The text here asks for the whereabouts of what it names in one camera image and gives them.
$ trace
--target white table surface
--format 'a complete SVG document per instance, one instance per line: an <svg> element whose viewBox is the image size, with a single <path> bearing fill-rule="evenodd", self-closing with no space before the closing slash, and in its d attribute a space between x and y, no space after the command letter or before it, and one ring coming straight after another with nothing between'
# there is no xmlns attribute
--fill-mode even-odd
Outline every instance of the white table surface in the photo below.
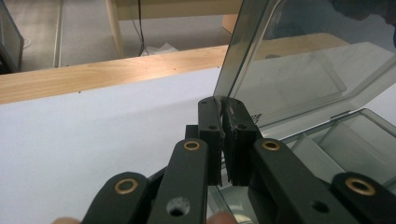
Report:
<svg viewBox="0 0 396 224"><path fill-rule="evenodd" d="M162 169L219 71L0 105L0 223L82 219L113 175ZM396 124L395 93L366 107Z"/></svg>

